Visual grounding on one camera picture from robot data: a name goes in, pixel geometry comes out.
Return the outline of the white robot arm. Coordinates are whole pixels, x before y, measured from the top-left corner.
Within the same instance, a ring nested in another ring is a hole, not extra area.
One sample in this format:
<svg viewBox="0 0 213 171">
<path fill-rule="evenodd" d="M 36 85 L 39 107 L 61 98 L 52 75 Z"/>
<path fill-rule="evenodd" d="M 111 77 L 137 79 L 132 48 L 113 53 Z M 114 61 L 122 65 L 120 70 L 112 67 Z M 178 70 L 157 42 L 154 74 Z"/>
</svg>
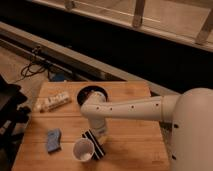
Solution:
<svg viewBox="0 0 213 171">
<path fill-rule="evenodd" d="M 97 137 L 106 131 L 106 118 L 171 123 L 171 171 L 213 171 L 212 89 L 123 102 L 107 102 L 104 93 L 93 91 L 80 111 Z"/>
</svg>

